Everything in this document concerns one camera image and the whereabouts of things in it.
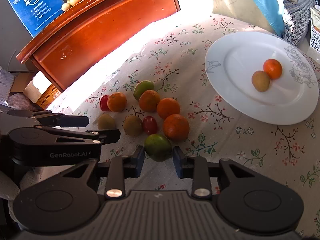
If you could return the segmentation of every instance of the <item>gray flower design on plate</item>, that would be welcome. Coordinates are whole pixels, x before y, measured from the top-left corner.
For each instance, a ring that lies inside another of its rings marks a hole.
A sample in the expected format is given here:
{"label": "gray flower design on plate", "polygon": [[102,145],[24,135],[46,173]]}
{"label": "gray flower design on plate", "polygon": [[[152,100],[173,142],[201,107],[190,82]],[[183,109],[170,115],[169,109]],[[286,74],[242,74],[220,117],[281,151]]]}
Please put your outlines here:
{"label": "gray flower design on plate", "polygon": [[310,65],[301,60],[303,57],[299,56],[295,47],[288,46],[284,49],[287,51],[287,56],[291,59],[291,62],[293,62],[292,69],[289,71],[292,78],[300,84],[307,84],[309,88],[314,86],[316,81],[311,79],[312,69],[310,68]]}
{"label": "gray flower design on plate", "polygon": [[220,64],[220,62],[218,60],[208,61],[208,63],[209,63],[209,67],[207,68],[207,72],[208,73],[213,73],[212,69],[214,67],[221,66],[221,64]]}

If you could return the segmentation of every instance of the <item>red tomato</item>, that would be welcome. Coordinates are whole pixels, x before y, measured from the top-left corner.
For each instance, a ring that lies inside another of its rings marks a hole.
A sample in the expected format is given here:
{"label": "red tomato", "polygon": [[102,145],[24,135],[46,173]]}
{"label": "red tomato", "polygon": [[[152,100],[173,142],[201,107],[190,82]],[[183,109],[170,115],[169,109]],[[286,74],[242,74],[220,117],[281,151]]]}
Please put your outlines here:
{"label": "red tomato", "polygon": [[100,109],[101,111],[110,111],[109,107],[107,105],[107,101],[108,101],[109,96],[108,95],[104,95],[101,99],[100,99]]}
{"label": "red tomato", "polygon": [[147,135],[157,133],[158,125],[152,116],[146,116],[142,121],[142,128]]}

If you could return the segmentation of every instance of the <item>plate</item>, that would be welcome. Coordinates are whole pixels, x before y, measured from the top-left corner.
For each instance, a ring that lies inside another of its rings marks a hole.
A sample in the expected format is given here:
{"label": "plate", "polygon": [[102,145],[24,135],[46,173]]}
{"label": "plate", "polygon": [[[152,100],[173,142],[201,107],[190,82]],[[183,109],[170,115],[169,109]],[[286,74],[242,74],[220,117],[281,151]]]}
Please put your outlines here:
{"label": "plate", "polygon": [[[251,83],[257,70],[270,58],[283,68],[266,92]],[[319,98],[316,75],[296,47],[265,33],[238,32],[211,45],[205,70],[216,92],[235,109],[262,122],[289,125],[308,118]]]}

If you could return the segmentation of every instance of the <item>gray wall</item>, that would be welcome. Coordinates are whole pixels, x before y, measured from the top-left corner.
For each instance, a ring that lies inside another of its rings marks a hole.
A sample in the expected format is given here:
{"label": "gray wall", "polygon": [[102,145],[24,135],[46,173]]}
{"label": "gray wall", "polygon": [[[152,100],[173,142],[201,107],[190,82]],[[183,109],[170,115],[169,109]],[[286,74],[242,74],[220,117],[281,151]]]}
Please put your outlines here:
{"label": "gray wall", "polygon": [[10,3],[7,0],[0,0],[0,66],[7,69],[13,54],[9,70],[26,70],[26,66],[16,59],[16,55],[31,39],[31,35],[15,14]]}

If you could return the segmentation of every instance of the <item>orange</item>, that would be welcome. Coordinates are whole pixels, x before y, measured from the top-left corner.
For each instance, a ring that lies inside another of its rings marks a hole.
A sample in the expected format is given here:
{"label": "orange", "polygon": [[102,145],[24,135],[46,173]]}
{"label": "orange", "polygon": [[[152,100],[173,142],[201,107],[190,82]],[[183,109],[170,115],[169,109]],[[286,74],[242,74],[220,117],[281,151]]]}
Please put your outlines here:
{"label": "orange", "polygon": [[127,98],[124,93],[116,92],[109,96],[107,106],[112,112],[121,112],[127,104]]}
{"label": "orange", "polygon": [[169,115],[163,122],[164,135],[172,141],[184,141],[190,130],[188,120],[180,114]]}
{"label": "orange", "polygon": [[162,119],[166,119],[172,114],[180,114],[180,106],[178,101],[173,98],[161,99],[157,106],[157,113]]}
{"label": "orange", "polygon": [[263,64],[263,71],[266,72],[270,79],[278,79],[282,74],[282,66],[276,59],[268,59]]}
{"label": "orange", "polygon": [[145,91],[139,98],[139,106],[142,111],[154,112],[160,102],[160,95],[154,90]]}

